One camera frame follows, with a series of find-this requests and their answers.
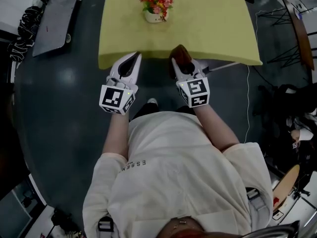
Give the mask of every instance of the white cable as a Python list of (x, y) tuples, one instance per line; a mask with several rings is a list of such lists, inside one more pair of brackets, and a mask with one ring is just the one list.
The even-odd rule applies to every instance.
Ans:
[[(276, 10), (280, 10), (280, 9), (274, 9), (271, 13), (271, 15), (273, 15), (273, 13), (276, 11)], [(260, 10), (259, 12), (256, 13), (256, 40), (257, 40), (257, 43), (258, 43), (258, 17), (257, 15), (260, 13), (260, 12), (267, 12), (266, 10)], [(249, 121), (249, 106), (250, 106), (250, 99), (249, 99), (249, 91), (250, 91), (250, 86), (249, 86), (249, 75), (250, 75), (250, 68), (248, 66), (248, 76), (247, 76), (247, 84), (248, 84), (248, 107), (247, 107), (247, 119), (248, 119), (248, 129), (247, 129), (247, 133), (246, 133), (246, 137), (245, 137), (245, 140), (244, 140), (244, 144), (247, 142), (247, 137), (248, 137), (248, 132), (249, 132), (249, 129), (250, 129), (250, 121)]]
[(248, 136), (248, 132), (249, 132), (249, 129), (250, 129), (250, 121), (249, 121), (249, 105), (250, 105), (250, 99), (249, 99), (249, 90), (250, 90), (250, 87), (249, 87), (249, 75), (250, 75), (250, 68), (249, 66), (247, 65), (248, 67), (248, 76), (247, 76), (247, 84), (248, 84), (248, 107), (247, 107), (247, 119), (248, 119), (248, 129), (247, 129), (247, 133), (246, 133), (246, 138), (244, 140), (244, 144), (247, 142), (247, 136)]

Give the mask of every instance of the white flower pot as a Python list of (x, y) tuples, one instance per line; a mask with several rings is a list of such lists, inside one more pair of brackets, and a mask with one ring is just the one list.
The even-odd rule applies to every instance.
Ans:
[[(169, 15), (169, 12), (167, 10), (167, 14), (166, 14), (166, 17), (165, 17), (166, 20), (168, 19), (168, 15)], [(145, 19), (149, 23), (160, 23), (160, 22), (162, 22), (162, 19), (160, 18), (160, 16), (161, 16), (160, 14), (152, 14), (148, 10), (146, 10), (146, 11), (144, 11), (144, 16), (145, 16)]]

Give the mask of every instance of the floor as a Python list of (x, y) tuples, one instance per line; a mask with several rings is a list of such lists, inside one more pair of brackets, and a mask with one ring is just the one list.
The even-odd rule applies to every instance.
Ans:
[[(101, 85), (109, 70), (98, 69), (100, 23), (105, 0), (82, 0), (67, 47), (36, 58), (29, 51), (16, 72), (15, 123), (28, 167), (47, 203), (71, 213), (83, 228), (82, 204), (100, 156), (110, 115), (99, 106)], [(280, 8), (275, 0), (248, 4), (256, 27), (255, 13)], [(281, 69), (265, 61), (295, 44), (291, 25), (271, 27), (268, 18), (258, 19), (259, 52), (264, 62), (257, 70), (273, 85), (307, 85), (308, 74), (300, 64)], [(245, 65), (208, 74), (210, 104), (244, 142), (248, 128), (248, 68)], [(250, 130), (247, 141), (263, 143), (265, 131), (253, 109), (261, 101), (259, 85), (265, 83), (250, 67)], [(145, 60), (138, 80), (139, 93), (131, 108), (133, 117), (150, 97), (160, 108), (175, 110), (184, 103), (173, 80), (168, 78), (167, 60)]]

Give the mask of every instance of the yellow-green tablecloth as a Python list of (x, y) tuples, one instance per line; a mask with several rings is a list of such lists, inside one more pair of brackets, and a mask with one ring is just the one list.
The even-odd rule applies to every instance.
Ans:
[(244, 0), (174, 0), (166, 23), (148, 23), (139, 0), (106, 0), (100, 31), (99, 68), (140, 51), (144, 58), (167, 58), (177, 45), (195, 59), (261, 65)]

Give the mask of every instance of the bouquet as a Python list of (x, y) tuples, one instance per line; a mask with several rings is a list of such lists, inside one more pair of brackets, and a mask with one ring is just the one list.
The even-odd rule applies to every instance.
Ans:
[(143, 11), (159, 14), (163, 22), (166, 22), (167, 9), (172, 9), (173, 0), (140, 0), (144, 4)]

